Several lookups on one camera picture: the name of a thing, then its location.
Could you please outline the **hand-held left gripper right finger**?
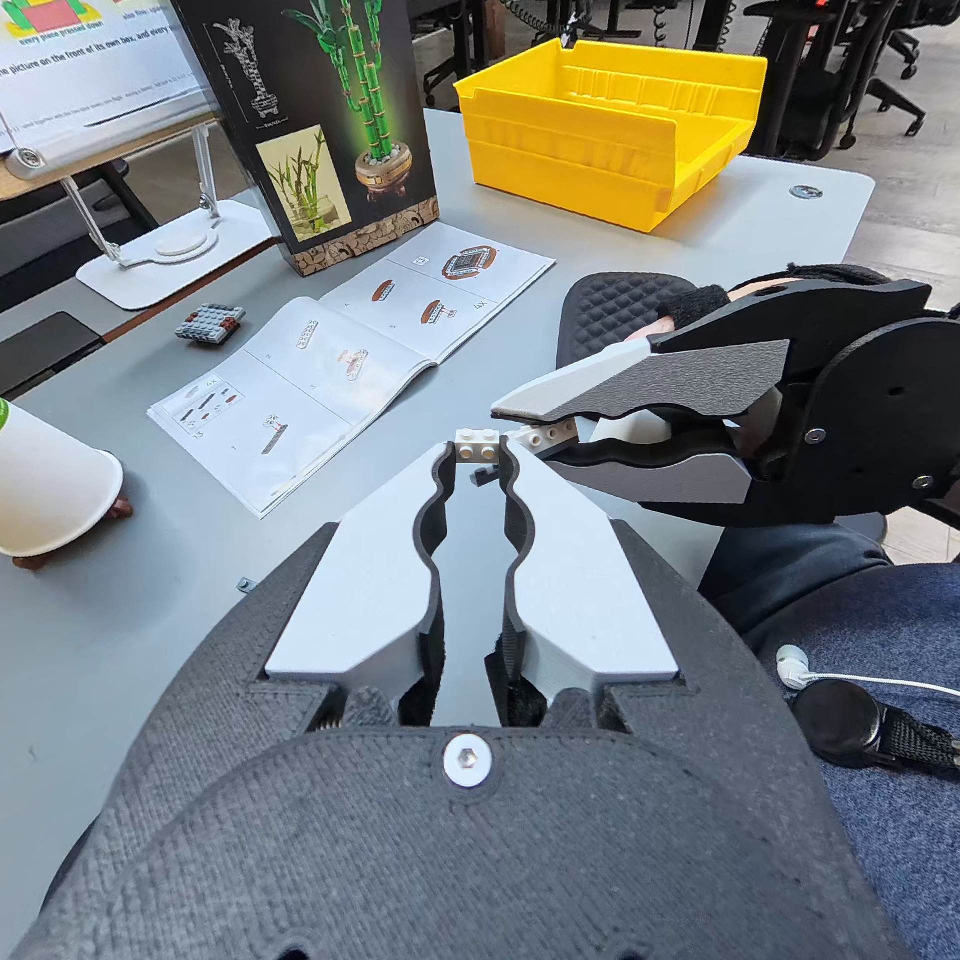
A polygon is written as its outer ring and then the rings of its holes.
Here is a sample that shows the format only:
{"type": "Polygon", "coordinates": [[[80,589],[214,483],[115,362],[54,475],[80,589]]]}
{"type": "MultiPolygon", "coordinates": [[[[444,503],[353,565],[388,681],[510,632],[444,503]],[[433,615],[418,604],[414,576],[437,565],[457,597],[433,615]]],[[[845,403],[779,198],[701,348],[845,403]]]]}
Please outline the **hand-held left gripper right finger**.
{"type": "Polygon", "coordinates": [[[604,510],[516,440],[501,442],[505,536],[502,655],[508,681],[551,705],[564,690],[670,682],[679,666],[604,510]]]}

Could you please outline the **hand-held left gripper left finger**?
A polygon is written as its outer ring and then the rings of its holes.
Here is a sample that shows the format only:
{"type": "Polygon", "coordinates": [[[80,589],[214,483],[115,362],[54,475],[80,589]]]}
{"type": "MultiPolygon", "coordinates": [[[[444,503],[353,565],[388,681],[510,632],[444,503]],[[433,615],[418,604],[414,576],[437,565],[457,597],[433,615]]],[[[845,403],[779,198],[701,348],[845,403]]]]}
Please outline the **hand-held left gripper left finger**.
{"type": "Polygon", "coordinates": [[[450,442],[437,443],[337,525],[265,663],[272,680],[435,693],[445,665],[439,570],[450,442]]]}

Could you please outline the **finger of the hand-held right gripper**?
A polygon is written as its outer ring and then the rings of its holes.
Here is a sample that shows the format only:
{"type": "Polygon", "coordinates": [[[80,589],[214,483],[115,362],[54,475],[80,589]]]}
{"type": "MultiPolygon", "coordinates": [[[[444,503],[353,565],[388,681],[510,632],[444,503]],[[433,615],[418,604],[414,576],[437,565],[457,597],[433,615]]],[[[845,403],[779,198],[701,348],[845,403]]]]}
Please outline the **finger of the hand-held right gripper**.
{"type": "Polygon", "coordinates": [[[781,380],[789,346],[778,340],[655,353],[647,339],[621,342],[510,391],[490,414],[535,425],[673,406],[724,418],[746,411],[781,380]]]}
{"type": "Polygon", "coordinates": [[[726,441],[672,438],[632,443],[620,438],[577,442],[543,462],[563,479],[631,502],[745,502],[753,477],[726,441]]]}

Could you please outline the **lego instruction booklet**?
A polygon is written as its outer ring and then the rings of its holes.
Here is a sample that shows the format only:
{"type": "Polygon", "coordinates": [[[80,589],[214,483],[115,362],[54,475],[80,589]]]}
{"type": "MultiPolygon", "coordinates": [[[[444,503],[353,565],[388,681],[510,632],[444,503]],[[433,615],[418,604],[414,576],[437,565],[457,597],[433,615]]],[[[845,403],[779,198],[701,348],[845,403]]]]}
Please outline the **lego instruction booklet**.
{"type": "Polygon", "coordinates": [[[554,264],[432,223],[147,415],[261,518],[554,264]]]}

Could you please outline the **brown lego base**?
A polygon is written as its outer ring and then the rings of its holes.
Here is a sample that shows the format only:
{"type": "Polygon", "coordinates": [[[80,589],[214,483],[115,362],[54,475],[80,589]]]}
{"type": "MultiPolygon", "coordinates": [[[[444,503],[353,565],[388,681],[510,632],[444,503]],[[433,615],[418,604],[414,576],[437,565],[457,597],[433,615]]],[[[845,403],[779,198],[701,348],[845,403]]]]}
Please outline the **brown lego base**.
{"type": "Polygon", "coordinates": [[[46,565],[48,565],[49,562],[57,558],[59,554],[63,553],[68,546],[75,544],[82,537],[92,533],[97,526],[102,526],[108,522],[118,522],[129,519],[134,515],[134,513],[135,509],[129,498],[127,498],[126,495],[119,495],[113,501],[106,513],[101,516],[101,518],[97,520],[92,527],[88,528],[88,530],[84,531],[82,534],[74,537],[74,539],[68,540],[66,544],[55,547],[54,549],[48,550],[44,553],[30,556],[11,556],[9,559],[11,563],[19,570],[28,570],[30,572],[40,571],[46,565]]]}

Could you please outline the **bamboo lego set box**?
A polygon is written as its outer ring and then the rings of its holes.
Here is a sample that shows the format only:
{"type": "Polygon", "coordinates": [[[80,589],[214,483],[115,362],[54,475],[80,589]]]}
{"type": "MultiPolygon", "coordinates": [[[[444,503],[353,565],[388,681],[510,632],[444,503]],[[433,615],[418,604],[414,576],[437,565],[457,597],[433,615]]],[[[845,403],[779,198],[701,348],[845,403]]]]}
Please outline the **bamboo lego set box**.
{"type": "Polygon", "coordinates": [[[172,7],[184,53],[301,277],[439,219],[406,2],[172,7]]]}

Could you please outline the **person's right hand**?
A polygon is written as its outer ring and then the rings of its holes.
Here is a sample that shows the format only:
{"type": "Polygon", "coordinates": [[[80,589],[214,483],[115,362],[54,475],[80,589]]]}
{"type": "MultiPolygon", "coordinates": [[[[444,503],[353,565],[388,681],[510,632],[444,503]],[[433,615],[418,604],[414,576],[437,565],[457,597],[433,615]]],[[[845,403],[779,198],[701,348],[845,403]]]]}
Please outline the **person's right hand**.
{"type": "Polygon", "coordinates": [[[657,307],[656,319],[631,333],[627,340],[649,338],[682,329],[737,300],[783,287],[800,279],[797,275],[788,274],[743,283],[729,291],[720,285],[710,284],[678,294],[669,294],[657,307]]]}

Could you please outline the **yellow plastic bin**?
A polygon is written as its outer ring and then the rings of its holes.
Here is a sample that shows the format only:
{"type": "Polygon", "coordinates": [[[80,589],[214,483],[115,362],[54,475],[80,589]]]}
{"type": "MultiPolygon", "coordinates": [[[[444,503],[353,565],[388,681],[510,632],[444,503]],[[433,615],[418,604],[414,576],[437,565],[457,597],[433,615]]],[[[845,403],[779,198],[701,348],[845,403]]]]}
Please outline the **yellow plastic bin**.
{"type": "Polygon", "coordinates": [[[744,152],[766,69],[553,39],[455,83],[474,181],[648,234],[744,152]]]}

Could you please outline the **black badge reel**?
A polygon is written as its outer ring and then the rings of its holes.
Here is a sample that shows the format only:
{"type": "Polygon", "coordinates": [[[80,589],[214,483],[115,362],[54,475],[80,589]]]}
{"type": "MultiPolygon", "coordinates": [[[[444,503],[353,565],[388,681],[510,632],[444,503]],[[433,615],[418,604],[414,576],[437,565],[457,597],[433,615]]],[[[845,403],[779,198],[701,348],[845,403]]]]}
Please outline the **black badge reel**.
{"type": "Polygon", "coordinates": [[[861,686],[843,679],[816,680],[792,698],[789,709],[820,760],[855,769],[883,762],[887,707],[861,686]]]}

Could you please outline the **white paper cup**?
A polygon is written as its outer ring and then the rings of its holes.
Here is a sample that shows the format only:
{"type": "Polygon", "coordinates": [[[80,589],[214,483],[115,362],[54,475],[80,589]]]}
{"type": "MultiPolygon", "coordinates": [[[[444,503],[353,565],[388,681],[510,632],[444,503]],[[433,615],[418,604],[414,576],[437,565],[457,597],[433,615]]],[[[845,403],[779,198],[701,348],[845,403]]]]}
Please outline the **white paper cup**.
{"type": "Polygon", "coordinates": [[[1,400],[1,553],[41,554],[89,530],[122,496],[124,471],[96,449],[1,400]]]}

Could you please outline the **black office chair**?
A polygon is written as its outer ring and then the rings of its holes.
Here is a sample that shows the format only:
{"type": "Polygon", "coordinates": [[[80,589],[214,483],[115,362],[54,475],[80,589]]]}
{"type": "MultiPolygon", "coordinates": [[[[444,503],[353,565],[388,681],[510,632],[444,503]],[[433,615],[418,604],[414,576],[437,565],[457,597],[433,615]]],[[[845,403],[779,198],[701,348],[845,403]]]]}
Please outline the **black office chair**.
{"type": "Polygon", "coordinates": [[[746,154],[817,162],[857,141],[862,102],[880,113],[897,109],[912,118],[915,138],[927,114],[877,76],[882,52],[906,2],[777,1],[743,6],[746,18],[765,19],[754,54],[766,62],[757,119],[746,154]]]}

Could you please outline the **person's blue shirt torso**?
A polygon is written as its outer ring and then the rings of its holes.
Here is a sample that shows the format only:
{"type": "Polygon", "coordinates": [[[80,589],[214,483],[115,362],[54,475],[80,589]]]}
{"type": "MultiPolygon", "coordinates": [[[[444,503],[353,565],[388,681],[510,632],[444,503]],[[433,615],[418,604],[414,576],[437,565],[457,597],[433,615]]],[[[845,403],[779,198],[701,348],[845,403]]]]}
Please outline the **person's blue shirt torso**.
{"type": "MultiPolygon", "coordinates": [[[[836,523],[728,528],[700,594],[788,700],[776,666],[786,645],[814,672],[958,690],[957,564],[895,565],[875,540],[836,523]]],[[[861,869],[911,952],[958,958],[958,765],[820,766],[861,869]]]]}

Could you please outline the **white tablet stand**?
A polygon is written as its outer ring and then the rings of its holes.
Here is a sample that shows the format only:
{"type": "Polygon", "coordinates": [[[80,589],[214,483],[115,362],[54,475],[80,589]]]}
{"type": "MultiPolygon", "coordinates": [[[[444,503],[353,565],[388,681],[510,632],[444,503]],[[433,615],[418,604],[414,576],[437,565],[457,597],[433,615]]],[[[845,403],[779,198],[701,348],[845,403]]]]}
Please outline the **white tablet stand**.
{"type": "Polygon", "coordinates": [[[191,129],[198,167],[198,208],[125,245],[106,239],[73,177],[59,181],[101,251],[78,268],[78,282],[120,309],[141,311],[248,252],[273,245],[275,237],[258,209],[217,198],[209,128],[210,124],[202,124],[191,129]]]}

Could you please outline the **black tablet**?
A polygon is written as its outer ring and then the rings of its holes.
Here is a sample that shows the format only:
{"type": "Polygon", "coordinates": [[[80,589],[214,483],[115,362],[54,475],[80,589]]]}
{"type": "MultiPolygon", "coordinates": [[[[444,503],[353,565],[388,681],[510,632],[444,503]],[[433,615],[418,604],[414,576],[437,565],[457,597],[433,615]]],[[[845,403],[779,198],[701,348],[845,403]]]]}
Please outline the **black tablet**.
{"type": "Polygon", "coordinates": [[[17,399],[105,344],[66,311],[38,320],[1,342],[2,399],[17,399]]]}

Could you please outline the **large instruction poster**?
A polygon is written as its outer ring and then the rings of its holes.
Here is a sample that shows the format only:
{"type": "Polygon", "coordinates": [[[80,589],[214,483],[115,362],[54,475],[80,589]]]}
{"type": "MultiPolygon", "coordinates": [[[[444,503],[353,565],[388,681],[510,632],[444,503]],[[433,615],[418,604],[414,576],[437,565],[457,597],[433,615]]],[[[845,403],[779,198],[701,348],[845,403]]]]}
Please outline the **large instruction poster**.
{"type": "Polygon", "coordinates": [[[171,2],[3,1],[2,163],[20,181],[211,110],[171,2]]]}

